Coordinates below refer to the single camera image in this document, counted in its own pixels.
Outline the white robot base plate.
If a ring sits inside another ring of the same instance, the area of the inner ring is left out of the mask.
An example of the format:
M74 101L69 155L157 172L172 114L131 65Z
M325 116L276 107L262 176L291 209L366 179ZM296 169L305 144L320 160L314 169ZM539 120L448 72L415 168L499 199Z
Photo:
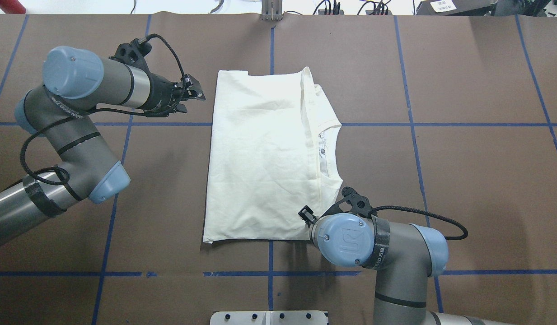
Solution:
M327 311L233 311L215 312L210 325L328 325Z

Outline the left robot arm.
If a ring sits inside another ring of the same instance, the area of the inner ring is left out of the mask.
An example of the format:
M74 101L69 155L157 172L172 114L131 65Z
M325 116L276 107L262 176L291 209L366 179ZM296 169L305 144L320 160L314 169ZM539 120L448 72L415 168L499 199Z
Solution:
M18 125L30 134L20 152L26 175L0 193L0 246L88 198L95 204L130 184L121 159L90 115L98 104L124 113L167 117L186 112L184 101L204 101L197 79L179 82L150 72L148 37L119 45L114 56L57 46L43 63L41 86L18 103Z

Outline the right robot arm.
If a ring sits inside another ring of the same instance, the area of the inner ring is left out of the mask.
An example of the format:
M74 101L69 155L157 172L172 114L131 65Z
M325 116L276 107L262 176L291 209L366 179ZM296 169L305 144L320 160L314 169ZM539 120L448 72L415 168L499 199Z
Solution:
M380 218L378 212L396 210L421 214L450 223L462 235L446 237L439 230ZM462 224L441 215L405 206L372 207L365 200L349 211L332 206L316 216L305 206L299 216L309 228L309 239L330 263L376 271L374 316L376 325L492 325L473 316L431 312L427 308L428 279L444 273L449 260L448 241L468 236Z

